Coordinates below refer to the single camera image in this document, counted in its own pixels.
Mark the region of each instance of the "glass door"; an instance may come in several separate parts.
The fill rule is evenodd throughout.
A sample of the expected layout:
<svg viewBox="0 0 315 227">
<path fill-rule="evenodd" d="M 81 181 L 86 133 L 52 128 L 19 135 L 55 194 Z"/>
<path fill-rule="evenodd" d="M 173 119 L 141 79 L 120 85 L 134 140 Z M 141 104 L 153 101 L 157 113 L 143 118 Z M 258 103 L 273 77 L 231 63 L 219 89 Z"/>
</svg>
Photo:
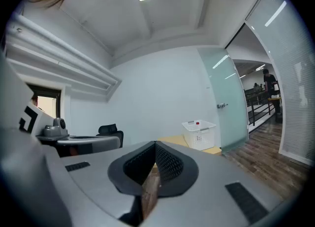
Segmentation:
<svg viewBox="0 0 315 227">
<path fill-rule="evenodd" d="M 248 139 L 248 114 L 243 86 L 232 59 L 223 48 L 198 48 L 218 108 L 221 147 L 226 151 Z"/>
</svg>

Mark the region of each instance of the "black mesh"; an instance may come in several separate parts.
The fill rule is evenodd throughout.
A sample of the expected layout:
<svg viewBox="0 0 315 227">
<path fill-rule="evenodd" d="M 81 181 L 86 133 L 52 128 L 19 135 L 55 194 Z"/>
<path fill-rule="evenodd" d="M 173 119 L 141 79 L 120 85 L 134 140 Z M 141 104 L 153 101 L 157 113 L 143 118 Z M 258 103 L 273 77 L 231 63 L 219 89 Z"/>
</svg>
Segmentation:
<svg viewBox="0 0 315 227">
<path fill-rule="evenodd" d="M 134 156 L 124 164 L 124 173 L 142 185 L 155 162 L 155 144 Z"/>
<path fill-rule="evenodd" d="M 74 170 L 82 169 L 82 168 L 87 167 L 87 166 L 90 166 L 90 163 L 80 162 L 80 163 L 65 166 L 65 168 L 67 169 L 68 172 L 71 172 Z"/>
<path fill-rule="evenodd" d="M 183 161 L 180 158 L 158 145 L 156 145 L 156 162 L 162 184 L 179 176 L 184 168 Z"/>
<path fill-rule="evenodd" d="M 225 187 L 251 225 L 268 214 L 268 211 L 241 183 L 235 182 Z"/>
</svg>

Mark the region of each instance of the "table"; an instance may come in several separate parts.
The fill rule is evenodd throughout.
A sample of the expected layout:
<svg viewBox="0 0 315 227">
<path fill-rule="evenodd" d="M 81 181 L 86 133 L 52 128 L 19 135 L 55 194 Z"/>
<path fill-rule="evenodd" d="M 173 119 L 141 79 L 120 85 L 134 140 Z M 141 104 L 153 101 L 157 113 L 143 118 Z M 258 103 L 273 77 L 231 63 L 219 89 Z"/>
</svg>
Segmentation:
<svg viewBox="0 0 315 227">
<path fill-rule="evenodd" d="M 184 136 L 182 136 L 182 135 L 162 137 L 162 138 L 159 138 L 157 140 L 189 147 L 188 144 L 186 143 L 185 139 L 184 139 Z M 215 146 L 215 147 L 203 150 L 203 152 L 208 153 L 208 154 L 221 155 L 222 150 L 219 147 Z"/>
<path fill-rule="evenodd" d="M 282 114 L 282 99 L 281 97 L 277 97 L 277 98 L 268 98 L 268 102 L 271 102 L 271 101 L 277 101 L 279 100 L 280 101 L 280 112 Z"/>
</svg>

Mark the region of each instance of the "ceiling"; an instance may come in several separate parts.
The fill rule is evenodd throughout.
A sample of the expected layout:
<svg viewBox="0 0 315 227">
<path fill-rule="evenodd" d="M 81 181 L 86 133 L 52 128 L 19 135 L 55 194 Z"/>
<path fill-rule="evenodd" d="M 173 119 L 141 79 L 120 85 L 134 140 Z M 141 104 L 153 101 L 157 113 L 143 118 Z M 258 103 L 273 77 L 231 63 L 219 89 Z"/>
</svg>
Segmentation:
<svg viewBox="0 0 315 227">
<path fill-rule="evenodd" d="M 257 0 L 65 0 L 61 11 L 91 34 L 113 66 L 173 47 L 224 47 Z"/>
<path fill-rule="evenodd" d="M 264 63 L 257 63 L 257 62 L 254 62 L 254 63 L 237 63 L 236 61 L 234 61 L 234 64 L 236 66 L 236 69 L 237 69 L 240 77 L 243 75 L 248 75 L 248 74 L 254 72 L 260 66 L 264 65 Z"/>
</svg>

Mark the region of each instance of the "window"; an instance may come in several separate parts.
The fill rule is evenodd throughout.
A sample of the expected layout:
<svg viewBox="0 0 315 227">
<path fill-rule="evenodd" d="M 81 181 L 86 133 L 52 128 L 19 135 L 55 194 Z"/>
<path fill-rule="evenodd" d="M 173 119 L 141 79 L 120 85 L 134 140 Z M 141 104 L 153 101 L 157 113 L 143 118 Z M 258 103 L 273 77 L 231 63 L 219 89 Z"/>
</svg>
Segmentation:
<svg viewBox="0 0 315 227">
<path fill-rule="evenodd" d="M 28 84 L 37 99 L 37 107 L 53 118 L 60 118 L 61 90 L 48 89 L 41 86 Z"/>
</svg>

